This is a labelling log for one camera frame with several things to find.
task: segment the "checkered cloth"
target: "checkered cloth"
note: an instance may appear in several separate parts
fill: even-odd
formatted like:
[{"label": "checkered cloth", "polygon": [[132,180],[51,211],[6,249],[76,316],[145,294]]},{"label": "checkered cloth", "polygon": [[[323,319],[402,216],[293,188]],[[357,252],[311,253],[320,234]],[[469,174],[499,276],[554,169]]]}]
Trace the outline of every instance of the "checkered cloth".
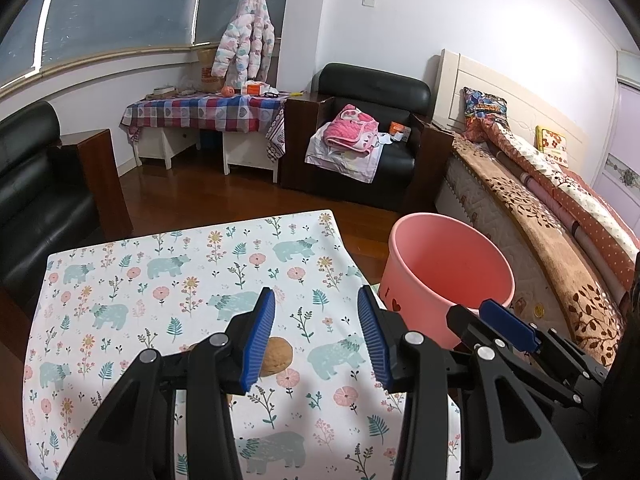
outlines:
[{"label": "checkered cloth", "polygon": [[286,97],[221,97],[219,94],[194,94],[181,99],[143,100],[127,106],[120,122],[128,126],[129,139],[132,142],[138,142],[140,132],[145,126],[202,128],[219,132],[261,132],[270,140],[270,157],[280,158],[284,154],[284,120],[279,122],[279,129],[275,133],[270,133],[270,126],[283,108],[285,99]]}]

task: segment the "sofa backrest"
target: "sofa backrest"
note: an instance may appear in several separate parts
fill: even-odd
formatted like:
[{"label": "sofa backrest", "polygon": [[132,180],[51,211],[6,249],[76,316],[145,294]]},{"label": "sofa backrest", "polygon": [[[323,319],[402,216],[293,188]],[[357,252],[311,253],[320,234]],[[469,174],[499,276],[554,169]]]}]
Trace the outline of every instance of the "sofa backrest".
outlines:
[{"label": "sofa backrest", "polygon": [[0,226],[53,181],[47,146],[59,138],[58,117],[46,101],[0,122]]},{"label": "sofa backrest", "polygon": [[424,81],[342,63],[322,69],[318,93],[335,97],[336,114],[347,104],[358,107],[380,123],[381,132],[391,121],[407,125],[411,113],[426,115],[431,100]]}]

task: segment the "leaf pattern blanket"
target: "leaf pattern blanket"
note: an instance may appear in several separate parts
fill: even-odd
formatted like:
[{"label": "leaf pattern blanket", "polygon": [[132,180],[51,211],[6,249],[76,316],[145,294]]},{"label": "leaf pattern blanket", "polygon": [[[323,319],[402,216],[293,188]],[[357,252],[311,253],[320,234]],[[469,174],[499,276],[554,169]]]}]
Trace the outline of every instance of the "leaf pattern blanket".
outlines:
[{"label": "leaf pattern blanket", "polygon": [[[224,331],[269,286],[276,295],[271,335],[292,345],[293,361],[230,402],[244,478],[390,479],[404,395],[389,395],[372,374],[356,306],[365,283],[330,211],[53,254],[24,367],[30,467],[41,480],[57,476],[140,351],[172,354]],[[178,480],[188,473],[185,401],[179,392]],[[457,479],[460,416],[450,399],[442,409],[449,411],[448,478]]]},{"label": "leaf pattern blanket", "polygon": [[[566,321],[566,326],[555,329],[609,367],[616,355],[622,320],[598,272],[553,213],[509,170],[478,145],[454,135],[454,156],[512,219],[539,261]],[[540,311],[545,308],[548,306],[543,305]],[[544,318],[521,317],[549,328]]]}]

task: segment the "wooden floor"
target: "wooden floor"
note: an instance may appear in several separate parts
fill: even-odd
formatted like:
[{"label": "wooden floor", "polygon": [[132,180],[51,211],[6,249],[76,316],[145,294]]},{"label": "wooden floor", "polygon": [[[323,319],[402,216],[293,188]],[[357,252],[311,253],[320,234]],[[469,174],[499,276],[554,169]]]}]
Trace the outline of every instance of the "wooden floor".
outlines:
[{"label": "wooden floor", "polygon": [[388,237],[397,213],[336,202],[281,189],[271,173],[233,167],[222,172],[222,153],[187,150],[167,171],[161,160],[145,159],[120,182],[134,235],[331,209],[345,248],[370,283],[378,283],[388,256]]}]

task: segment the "blue gripper pad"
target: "blue gripper pad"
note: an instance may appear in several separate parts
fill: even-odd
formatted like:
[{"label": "blue gripper pad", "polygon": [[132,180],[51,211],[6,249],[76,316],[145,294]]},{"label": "blue gripper pad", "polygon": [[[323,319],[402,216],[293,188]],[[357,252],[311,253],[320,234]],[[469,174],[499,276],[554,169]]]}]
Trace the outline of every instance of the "blue gripper pad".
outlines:
[{"label": "blue gripper pad", "polygon": [[540,346],[536,331],[494,300],[480,305],[480,319],[521,352],[535,352]]}]

